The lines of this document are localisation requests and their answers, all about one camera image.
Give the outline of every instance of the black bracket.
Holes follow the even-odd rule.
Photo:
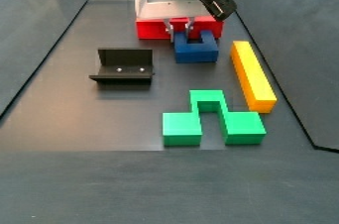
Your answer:
[[[99,49],[100,70],[89,78],[99,83],[150,82],[154,75],[152,50]]]

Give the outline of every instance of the blue block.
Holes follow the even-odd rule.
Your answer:
[[[212,31],[200,32],[202,43],[188,44],[184,32],[175,33],[175,58],[176,62],[218,61],[219,48]]]

